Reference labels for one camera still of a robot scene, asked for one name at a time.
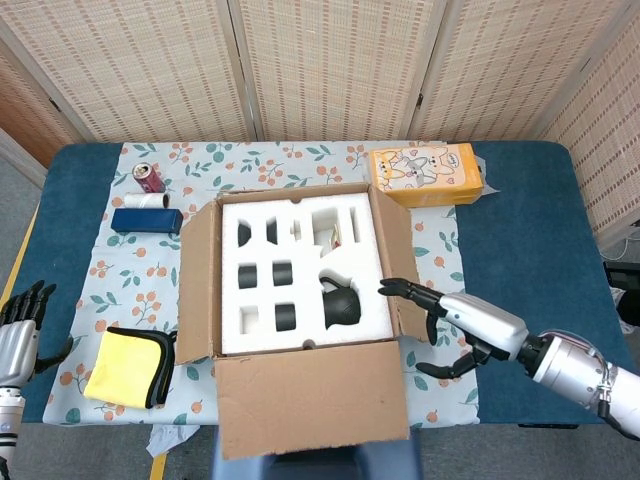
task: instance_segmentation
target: teapot handle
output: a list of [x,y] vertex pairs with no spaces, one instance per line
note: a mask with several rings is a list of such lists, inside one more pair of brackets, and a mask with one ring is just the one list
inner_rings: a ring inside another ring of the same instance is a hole
[[338,282],[336,282],[333,278],[321,277],[320,278],[320,283],[325,283],[325,282],[330,283],[331,285],[333,285],[336,288],[346,288],[346,287],[343,287],[342,285],[340,285]]

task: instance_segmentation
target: table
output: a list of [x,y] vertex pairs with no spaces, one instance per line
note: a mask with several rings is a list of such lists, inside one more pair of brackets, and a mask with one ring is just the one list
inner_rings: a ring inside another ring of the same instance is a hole
[[[65,147],[56,156],[14,290],[45,278],[59,289],[47,311],[41,354],[64,343],[86,274],[120,144]],[[467,292],[522,316],[533,332],[563,328],[591,338],[633,370],[617,324],[568,152],[546,142],[478,142],[500,194],[457,209]],[[25,389],[25,421],[40,421],[55,370]],[[515,364],[478,369],[479,417],[495,423],[591,423],[597,419],[527,379]]]

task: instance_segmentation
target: cable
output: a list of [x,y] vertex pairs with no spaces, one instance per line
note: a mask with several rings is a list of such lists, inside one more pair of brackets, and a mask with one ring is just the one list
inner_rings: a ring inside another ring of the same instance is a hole
[[629,240],[633,240],[633,241],[635,242],[636,240],[640,240],[640,238],[632,238],[632,239],[630,239],[630,238],[628,238],[628,237],[627,237],[627,238],[625,238],[625,239],[624,239],[624,250],[623,250],[623,251],[622,251],[622,253],[621,253],[619,256],[617,256],[616,258],[610,258],[610,257],[607,257],[607,256],[606,256],[606,255],[604,255],[603,253],[601,253],[601,254],[600,254],[600,256],[601,256],[602,258],[604,258],[605,260],[609,260],[609,261],[611,261],[611,262],[615,262],[615,261],[617,261],[617,260],[620,260],[620,259],[621,259],[622,257],[624,257],[624,256],[625,256],[625,254],[627,253],[627,248],[629,248]]

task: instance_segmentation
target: packaging tape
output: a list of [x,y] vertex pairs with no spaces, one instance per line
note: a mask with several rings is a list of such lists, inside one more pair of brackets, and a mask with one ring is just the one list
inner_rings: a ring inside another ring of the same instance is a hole
[[169,195],[166,193],[126,193],[125,208],[167,208]]

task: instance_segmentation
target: cartoon cat box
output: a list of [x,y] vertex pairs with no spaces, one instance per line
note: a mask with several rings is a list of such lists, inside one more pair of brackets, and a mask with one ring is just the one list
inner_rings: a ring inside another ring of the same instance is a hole
[[369,158],[373,184],[405,207],[473,203],[482,194],[469,143],[386,148]]

